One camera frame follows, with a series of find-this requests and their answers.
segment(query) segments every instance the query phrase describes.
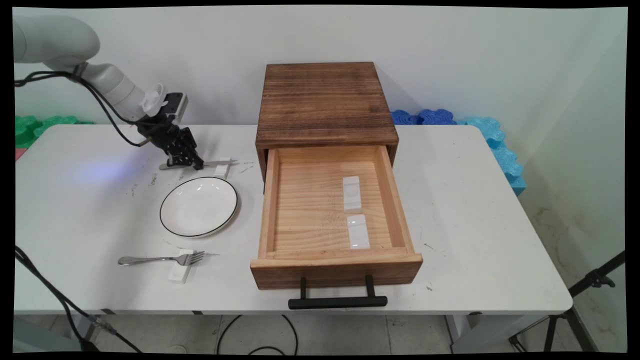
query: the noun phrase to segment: white block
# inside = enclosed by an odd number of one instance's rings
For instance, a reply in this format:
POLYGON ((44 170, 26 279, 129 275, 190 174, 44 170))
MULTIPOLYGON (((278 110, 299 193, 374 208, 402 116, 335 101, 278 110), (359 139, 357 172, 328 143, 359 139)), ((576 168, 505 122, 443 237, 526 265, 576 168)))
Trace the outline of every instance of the white block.
MULTIPOLYGON (((219 161, 228 161, 228 160, 231 160, 231 158, 220 158, 218 160, 219 161)), ((231 167, 231 164, 216 166, 216 171, 213 174, 213 176, 219 177, 220 179, 226 180, 227 179, 227 175, 229 174, 229 168, 230 167, 231 167)))
MULTIPOLYGON (((184 254, 193 254, 193 250, 189 249, 180 249, 180 252, 176 256, 184 255, 184 254)), ((174 261, 173 268, 169 273, 169 281, 175 282, 176 284, 184 284, 187 281, 187 276, 189 276, 189 270, 191 269, 191 265, 182 266, 178 264, 177 261, 174 261)))
POLYGON ((352 249, 369 249, 369 232, 364 214, 347 217, 347 230, 352 249))
POLYGON ((362 211, 360 176, 342 178, 342 197, 344 198, 345 213, 359 213, 362 211))

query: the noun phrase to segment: tiled floor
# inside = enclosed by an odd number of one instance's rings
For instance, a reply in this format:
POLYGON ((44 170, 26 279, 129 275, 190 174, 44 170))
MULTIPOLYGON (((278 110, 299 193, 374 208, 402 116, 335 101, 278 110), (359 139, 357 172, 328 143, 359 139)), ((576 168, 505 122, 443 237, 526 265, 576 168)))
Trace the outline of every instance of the tiled floor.
MULTIPOLYGON (((444 316, 383 315, 287 315, 298 334, 298 355, 400 355, 449 354, 451 340, 444 316)), ((144 352, 213 354, 220 333, 234 315, 106 315, 122 335, 144 352)), ((64 316, 25 316, 26 320, 69 336, 64 316)), ((547 322, 520 336, 530 351, 541 351, 547 322)), ((92 341, 101 351, 132 352, 118 338, 100 331, 92 341)), ((294 353, 294 334, 279 315, 244 315, 229 327, 220 345, 221 354, 248 354, 272 346, 285 354, 294 353)), ((555 351, 579 350, 564 321, 559 321, 555 351)), ((485 352, 513 352, 504 341, 485 352)), ((271 349, 256 354, 278 355, 271 349)))

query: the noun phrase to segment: fork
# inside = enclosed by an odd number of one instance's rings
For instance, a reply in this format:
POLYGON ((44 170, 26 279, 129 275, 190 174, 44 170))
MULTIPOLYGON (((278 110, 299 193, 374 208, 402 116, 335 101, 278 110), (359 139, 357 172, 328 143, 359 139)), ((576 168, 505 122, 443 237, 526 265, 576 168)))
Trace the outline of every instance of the fork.
POLYGON ((202 260, 203 257, 204 251, 194 252, 193 254, 180 255, 177 258, 134 258, 132 256, 123 256, 122 258, 118 259, 118 265, 135 265, 155 260, 176 260, 178 264, 182 266, 189 266, 202 260))

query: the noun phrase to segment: blue foam tile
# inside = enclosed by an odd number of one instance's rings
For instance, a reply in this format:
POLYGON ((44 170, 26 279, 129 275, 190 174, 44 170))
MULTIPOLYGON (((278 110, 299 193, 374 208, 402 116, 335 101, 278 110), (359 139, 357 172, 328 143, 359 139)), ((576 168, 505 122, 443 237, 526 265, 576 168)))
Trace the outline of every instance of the blue foam tile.
POLYGON ((437 109, 436 111, 424 109, 420 111, 418 116, 422 119, 424 125, 456 125, 453 121, 453 114, 445 109, 437 109))
POLYGON ((516 162, 518 156, 515 152, 507 149, 506 147, 491 149, 491 151, 493 152, 495 159, 498 161, 502 172, 509 180, 509 183, 512 183, 517 177, 522 175, 524 167, 516 162))
POLYGON ((516 196, 520 196, 520 194, 527 188, 527 183, 524 182, 522 176, 518 176, 511 184, 511 189, 516 194, 516 196))
POLYGON ((491 117, 470 117, 465 119, 467 125, 480 129, 489 147, 496 149, 504 141, 506 135, 500 130, 500 122, 491 117))
POLYGON ((391 118, 395 125, 419 125, 421 119, 417 116, 411 116, 404 110, 396 110, 391 113, 391 118))

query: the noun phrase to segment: white table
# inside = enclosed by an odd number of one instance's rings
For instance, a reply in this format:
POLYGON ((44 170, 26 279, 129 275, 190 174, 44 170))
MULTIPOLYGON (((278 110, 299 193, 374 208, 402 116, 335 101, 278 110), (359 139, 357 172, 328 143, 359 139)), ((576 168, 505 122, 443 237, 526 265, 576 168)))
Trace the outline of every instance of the white table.
MULTIPOLYGON (((135 127, 120 128, 141 140, 135 127)), ((256 126, 189 128, 205 161, 239 160, 227 178, 241 199, 239 213, 206 238, 168 232, 158 213, 176 185, 214 169, 160 171, 161 150, 127 145, 109 125, 54 126, 16 162, 16 244, 85 311, 286 313, 287 300, 299 297, 297 289, 258 290, 250 272, 264 185, 256 126), (210 254, 186 284, 167 281, 169 263, 116 264, 121 256, 167 256, 181 247, 210 254)), ((569 309, 564 283, 480 132, 471 126, 397 126, 397 132, 394 174, 422 268, 411 284, 376 286, 377 295, 388 297, 386 307, 317 311, 454 315, 456 328, 471 312, 493 315, 455 341, 454 351, 463 352, 569 309)), ((15 264, 14 314, 62 313, 56 298, 15 264)), ((363 296, 365 289, 308 295, 363 296)))

